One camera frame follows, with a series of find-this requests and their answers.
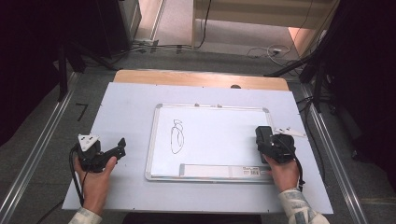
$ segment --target metal frame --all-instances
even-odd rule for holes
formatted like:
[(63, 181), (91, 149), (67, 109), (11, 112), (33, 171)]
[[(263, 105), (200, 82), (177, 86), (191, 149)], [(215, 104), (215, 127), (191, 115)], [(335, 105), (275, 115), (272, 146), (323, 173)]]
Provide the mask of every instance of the metal frame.
[[(312, 96), (312, 92), (306, 84), (302, 85), (302, 90), (304, 97)], [(349, 179), (347, 170), (338, 156), (322, 115), (317, 113), (317, 110), (313, 105), (310, 106), (310, 110), (354, 223), (369, 223), (361, 208), (361, 203)]]
[(7, 196), (2, 203), (0, 209), (0, 223), (8, 223), (10, 221), (12, 214), (14, 213), (15, 208), (21, 199), (21, 196), (26, 190), (33, 173), (35, 172), (35, 168), (40, 162), (40, 159), (44, 154), (44, 151), (46, 150), (56, 127), (58, 126), (59, 120), (61, 119), (62, 114), (64, 113), (70, 98), (73, 95), (78, 80), (79, 74), (77, 73), (73, 73), (69, 78), (68, 86), (70, 87), (70, 91), (66, 94), (62, 102), (58, 102), (56, 104), (46, 126), (44, 127), (43, 132), (38, 137), (32, 152), (21, 168), (17, 178), (12, 183)]

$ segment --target wooden edge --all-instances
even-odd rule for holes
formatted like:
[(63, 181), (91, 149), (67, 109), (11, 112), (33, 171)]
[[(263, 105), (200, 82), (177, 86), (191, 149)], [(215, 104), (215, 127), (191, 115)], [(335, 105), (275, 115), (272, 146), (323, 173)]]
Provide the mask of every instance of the wooden edge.
[(286, 80), (281, 77), (247, 77), (220, 73), (158, 70), (120, 70), (113, 82), (220, 88), (231, 88), (232, 85), (237, 85), (249, 90), (289, 90)]

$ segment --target sleeve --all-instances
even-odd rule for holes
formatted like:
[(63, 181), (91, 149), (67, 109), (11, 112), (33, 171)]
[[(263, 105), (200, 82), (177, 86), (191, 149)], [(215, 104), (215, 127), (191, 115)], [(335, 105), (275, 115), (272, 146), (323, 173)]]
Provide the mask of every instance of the sleeve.
[(322, 214), (314, 211), (298, 189), (287, 189), (278, 195), (289, 224), (328, 224)]
[(102, 218), (88, 209), (80, 207), (69, 224), (99, 224)]

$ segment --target barcode sticker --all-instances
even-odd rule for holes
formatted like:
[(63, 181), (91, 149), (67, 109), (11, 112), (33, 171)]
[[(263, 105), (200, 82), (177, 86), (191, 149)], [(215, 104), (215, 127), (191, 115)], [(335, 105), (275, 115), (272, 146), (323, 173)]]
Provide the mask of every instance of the barcode sticker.
[(259, 167), (244, 166), (244, 175), (260, 175)]

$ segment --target hand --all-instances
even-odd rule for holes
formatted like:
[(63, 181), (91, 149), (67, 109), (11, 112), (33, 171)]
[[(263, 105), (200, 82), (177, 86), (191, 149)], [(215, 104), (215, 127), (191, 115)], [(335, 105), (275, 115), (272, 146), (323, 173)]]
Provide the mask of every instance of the hand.
[(106, 164), (105, 170), (102, 173), (88, 173), (84, 181), (86, 172), (82, 170), (78, 161), (78, 157), (75, 157), (74, 169), (78, 174), (79, 183), (82, 184), (84, 182), (83, 207), (94, 212), (98, 216), (102, 215), (108, 193), (110, 174), (116, 166), (116, 163), (116, 157), (110, 158)]
[(287, 163), (278, 163), (274, 159), (263, 155), (265, 160), (271, 166), (270, 174), (272, 175), (274, 182), (279, 192), (283, 192), (287, 189), (297, 187), (299, 178), (299, 171), (297, 168), (296, 161), (288, 161)]

